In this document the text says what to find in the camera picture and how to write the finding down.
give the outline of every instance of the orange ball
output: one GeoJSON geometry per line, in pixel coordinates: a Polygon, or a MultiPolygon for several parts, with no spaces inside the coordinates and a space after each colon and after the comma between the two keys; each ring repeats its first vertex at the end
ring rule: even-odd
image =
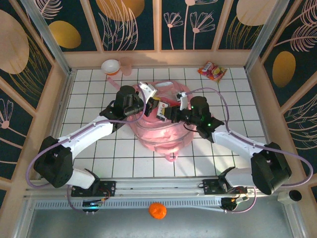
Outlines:
{"type": "Polygon", "coordinates": [[[156,202],[150,205],[149,214],[155,219],[163,219],[167,214],[167,210],[164,205],[156,202]]]}

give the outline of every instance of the flower illustration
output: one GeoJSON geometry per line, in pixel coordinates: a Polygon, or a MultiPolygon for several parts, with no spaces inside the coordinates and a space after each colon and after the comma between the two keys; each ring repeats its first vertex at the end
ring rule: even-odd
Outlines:
{"type": "MultiPolygon", "coordinates": [[[[17,132],[16,130],[13,130],[12,128],[10,128],[10,120],[12,117],[12,113],[13,113],[13,102],[11,102],[10,100],[7,100],[7,102],[5,103],[4,100],[2,98],[0,98],[0,129],[9,129],[18,135],[26,137],[25,135],[21,134],[20,132],[17,132]]],[[[8,141],[4,138],[0,137],[0,141],[4,142],[6,144],[12,145],[14,147],[22,149],[22,146],[17,145],[11,141],[8,141]]]]}
{"type": "Polygon", "coordinates": [[[170,45],[172,46],[172,50],[173,50],[174,46],[172,42],[172,35],[170,32],[170,29],[173,27],[182,26],[184,22],[181,21],[181,16],[179,15],[179,12],[178,13],[173,12],[171,14],[169,14],[168,12],[164,13],[164,19],[168,27],[170,45]]]}
{"type": "Polygon", "coordinates": [[[213,17],[211,13],[202,12],[197,18],[197,12],[190,14],[190,22],[194,32],[193,50],[195,49],[195,37],[197,33],[212,31],[215,29],[215,24],[212,24],[213,17]]]}
{"type": "Polygon", "coordinates": [[[217,1],[218,0],[185,0],[187,7],[186,7],[186,13],[185,13],[185,22],[184,22],[184,50],[186,49],[186,26],[187,26],[187,16],[188,16],[189,6],[210,4],[210,3],[215,3],[217,1]]]}

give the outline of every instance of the gold circle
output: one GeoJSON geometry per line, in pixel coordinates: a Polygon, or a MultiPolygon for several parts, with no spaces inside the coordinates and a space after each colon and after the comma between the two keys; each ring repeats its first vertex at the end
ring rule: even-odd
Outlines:
{"type": "Polygon", "coordinates": [[[81,37],[79,32],[66,21],[55,21],[49,25],[52,35],[58,45],[73,49],[80,45],[81,37]]]}
{"type": "Polygon", "coordinates": [[[17,20],[2,10],[0,22],[0,69],[11,74],[20,73],[29,60],[28,36],[17,20]]]}
{"type": "Polygon", "coordinates": [[[141,15],[145,5],[144,0],[96,0],[96,2],[103,14],[115,21],[130,20],[128,9],[131,9],[134,17],[137,18],[141,15]],[[123,11],[121,2],[123,2],[127,8],[128,13],[123,11]]]}
{"type": "Polygon", "coordinates": [[[239,0],[237,4],[237,18],[247,26],[263,25],[276,0],[239,0]]]}
{"type": "Polygon", "coordinates": [[[295,73],[296,60],[292,53],[282,51],[274,60],[273,64],[273,82],[277,87],[285,87],[295,73]]]}

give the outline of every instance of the snack bag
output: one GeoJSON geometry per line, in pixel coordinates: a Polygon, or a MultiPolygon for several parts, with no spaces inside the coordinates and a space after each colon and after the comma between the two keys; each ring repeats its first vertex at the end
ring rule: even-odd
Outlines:
{"type": "Polygon", "coordinates": [[[226,68],[219,67],[210,61],[208,61],[204,67],[198,69],[198,73],[218,83],[226,72],[226,68]]]}

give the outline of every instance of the white bowl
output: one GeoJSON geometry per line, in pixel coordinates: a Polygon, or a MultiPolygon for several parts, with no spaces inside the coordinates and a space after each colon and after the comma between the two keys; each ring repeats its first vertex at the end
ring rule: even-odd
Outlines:
{"type": "Polygon", "coordinates": [[[107,75],[115,75],[120,70],[119,61],[115,59],[108,59],[101,65],[101,70],[107,75]]]}

